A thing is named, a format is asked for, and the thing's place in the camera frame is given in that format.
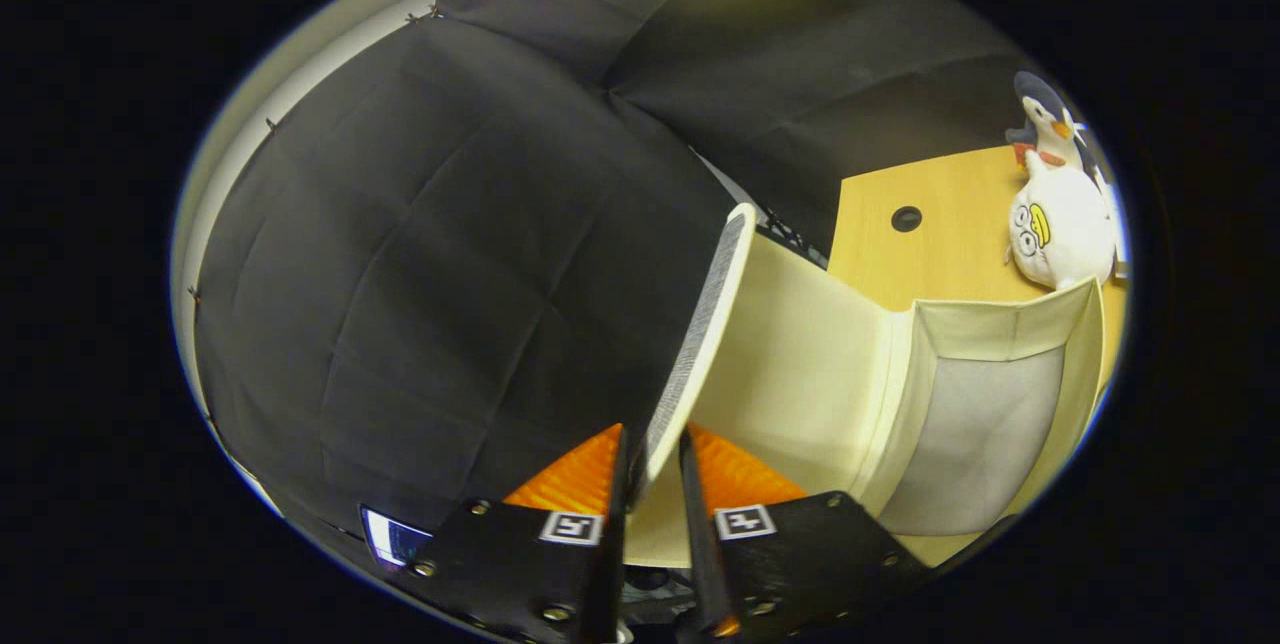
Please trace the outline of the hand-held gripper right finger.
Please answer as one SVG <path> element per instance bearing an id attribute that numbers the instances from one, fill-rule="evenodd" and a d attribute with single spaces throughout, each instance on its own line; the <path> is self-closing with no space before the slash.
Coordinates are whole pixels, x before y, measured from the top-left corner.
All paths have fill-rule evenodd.
<path id="1" fill-rule="evenodd" d="M 678 470 L 703 640 L 824 635 L 931 579 L 849 493 L 806 492 L 709 428 L 685 428 Z"/>

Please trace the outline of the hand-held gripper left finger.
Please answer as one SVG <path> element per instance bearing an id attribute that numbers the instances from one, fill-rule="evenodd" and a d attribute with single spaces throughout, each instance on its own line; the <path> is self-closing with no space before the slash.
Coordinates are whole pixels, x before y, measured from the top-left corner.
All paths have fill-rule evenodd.
<path id="1" fill-rule="evenodd" d="M 503 497 L 466 501 L 410 561 L 410 594 L 498 643 L 614 643 L 627 433 L 611 425 Z"/>

